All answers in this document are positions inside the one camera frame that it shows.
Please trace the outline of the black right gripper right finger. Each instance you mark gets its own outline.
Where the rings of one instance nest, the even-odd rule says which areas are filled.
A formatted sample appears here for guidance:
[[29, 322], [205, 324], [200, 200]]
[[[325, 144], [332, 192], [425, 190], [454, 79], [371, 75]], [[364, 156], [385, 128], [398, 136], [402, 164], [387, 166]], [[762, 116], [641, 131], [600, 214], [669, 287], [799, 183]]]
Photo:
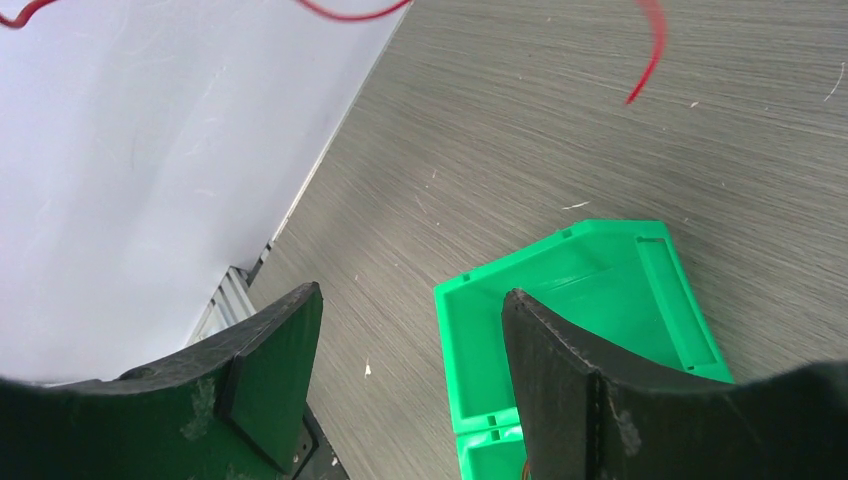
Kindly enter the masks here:
[[843, 479], [847, 365], [728, 384], [593, 334], [515, 289], [502, 310], [534, 479]]

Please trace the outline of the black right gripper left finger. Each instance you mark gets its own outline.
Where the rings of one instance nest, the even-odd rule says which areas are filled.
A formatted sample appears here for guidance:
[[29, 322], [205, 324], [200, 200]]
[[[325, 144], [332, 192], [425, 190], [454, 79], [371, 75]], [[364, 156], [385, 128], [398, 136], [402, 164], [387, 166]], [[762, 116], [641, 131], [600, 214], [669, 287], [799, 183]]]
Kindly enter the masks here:
[[290, 479], [323, 297], [251, 317], [111, 380], [1, 383], [5, 479]]

